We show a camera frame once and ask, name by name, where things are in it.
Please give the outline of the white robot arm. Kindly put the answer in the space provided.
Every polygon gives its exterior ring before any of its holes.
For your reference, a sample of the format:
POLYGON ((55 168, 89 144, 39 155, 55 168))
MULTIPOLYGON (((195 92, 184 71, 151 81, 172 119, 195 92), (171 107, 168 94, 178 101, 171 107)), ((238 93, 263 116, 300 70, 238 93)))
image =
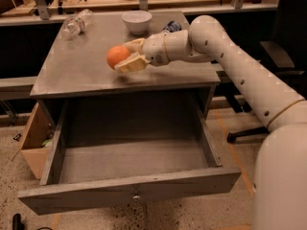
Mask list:
POLYGON ((202 15, 187 30, 124 44, 121 73, 171 61, 219 62, 269 135, 258 151, 251 230, 307 230, 307 101, 237 46, 218 20, 202 15))

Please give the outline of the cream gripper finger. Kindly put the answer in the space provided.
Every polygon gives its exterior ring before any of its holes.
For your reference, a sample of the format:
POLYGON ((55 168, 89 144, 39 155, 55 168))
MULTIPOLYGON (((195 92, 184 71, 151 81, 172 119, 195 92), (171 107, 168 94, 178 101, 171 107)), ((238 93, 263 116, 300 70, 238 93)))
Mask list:
POLYGON ((135 40, 125 42, 123 46, 126 47, 131 53, 142 54, 145 41, 145 38, 137 38, 135 40))
POLYGON ((124 59, 114 66, 114 69, 119 73, 128 73, 144 70, 150 61, 138 53, 131 54, 127 59, 124 59))

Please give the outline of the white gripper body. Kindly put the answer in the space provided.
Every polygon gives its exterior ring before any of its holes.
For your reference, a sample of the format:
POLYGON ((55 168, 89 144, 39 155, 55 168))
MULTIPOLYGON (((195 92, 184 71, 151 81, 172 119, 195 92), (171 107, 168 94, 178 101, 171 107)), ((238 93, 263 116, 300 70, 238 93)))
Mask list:
POLYGON ((143 53, 153 66, 167 65, 176 60, 191 62, 195 56, 187 30, 153 34, 145 40, 143 53))

